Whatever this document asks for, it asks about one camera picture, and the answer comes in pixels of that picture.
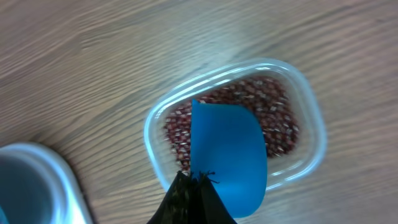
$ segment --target bowl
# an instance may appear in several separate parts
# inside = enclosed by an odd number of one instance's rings
[[[164,141],[163,126],[170,110],[206,91],[253,74],[266,75],[283,84],[300,127],[296,149],[288,155],[268,159],[266,191],[309,175],[319,166],[326,151],[326,129],[307,79],[288,63],[257,58],[192,78],[162,96],[149,111],[144,125],[144,142],[155,173],[166,191],[179,170],[175,156],[170,153],[169,143]]]
[[[45,146],[1,147],[0,183],[0,206],[11,224],[93,223],[72,170]]]

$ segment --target clear plastic container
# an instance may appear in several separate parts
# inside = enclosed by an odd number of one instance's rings
[[[280,60],[253,59],[221,67],[175,87],[149,112],[144,141],[155,173],[166,191],[179,170],[169,143],[164,141],[163,126],[169,111],[181,101],[254,73],[276,78],[284,85],[300,127],[296,149],[288,155],[268,159],[267,191],[308,175],[321,163],[327,145],[326,129],[307,79],[295,67]]]

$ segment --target blue object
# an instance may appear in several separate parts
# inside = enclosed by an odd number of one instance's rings
[[[192,102],[191,171],[209,176],[233,218],[253,214],[267,185],[267,154],[258,120],[237,105]]]
[[[0,207],[0,224],[8,224],[6,215],[2,211],[1,207]]]

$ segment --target red beans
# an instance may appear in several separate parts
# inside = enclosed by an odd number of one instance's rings
[[[275,78],[258,75],[237,80],[196,98],[200,103],[241,105],[252,111],[262,128],[267,156],[280,157],[294,149],[299,127],[290,109],[289,98]],[[190,170],[192,103],[178,105],[165,119],[166,140],[177,164]]]

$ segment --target wooden table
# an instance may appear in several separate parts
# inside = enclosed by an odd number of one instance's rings
[[[166,91],[274,57],[310,80],[328,129],[311,176],[240,223],[396,223],[398,2],[9,0],[0,3],[0,144],[75,170],[98,223],[146,223],[164,191],[142,127]]]

